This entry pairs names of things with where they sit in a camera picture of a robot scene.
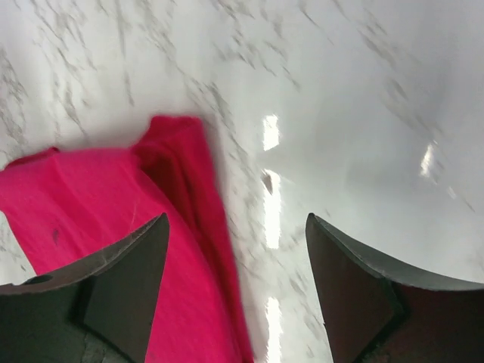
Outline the crimson red t shirt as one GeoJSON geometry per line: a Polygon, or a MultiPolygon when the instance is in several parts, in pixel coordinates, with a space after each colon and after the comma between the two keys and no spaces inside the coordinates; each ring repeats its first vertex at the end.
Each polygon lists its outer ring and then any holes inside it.
{"type": "Polygon", "coordinates": [[[1,173],[1,210],[43,274],[166,214],[169,249],[149,362],[251,362],[225,209],[203,124],[155,116],[131,147],[50,148],[1,173]]]}

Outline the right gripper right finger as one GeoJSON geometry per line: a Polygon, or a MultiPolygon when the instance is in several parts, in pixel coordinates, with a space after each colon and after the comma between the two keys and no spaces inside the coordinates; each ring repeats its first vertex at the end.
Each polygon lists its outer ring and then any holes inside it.
{"type": "Polygon", "coordinates": [[[439,275],[310,214],[306,241],[335,362],[481,362],[483,286],[439,275]]]}

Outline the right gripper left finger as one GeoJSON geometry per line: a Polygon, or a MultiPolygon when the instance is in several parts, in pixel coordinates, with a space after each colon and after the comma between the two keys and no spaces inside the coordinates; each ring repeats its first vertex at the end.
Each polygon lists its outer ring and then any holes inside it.
{"type": "Polygon", "coordinates": [[[166,253],[157,216],[122,240],[1,287],[3,362],[143,362],[166,253]]]}

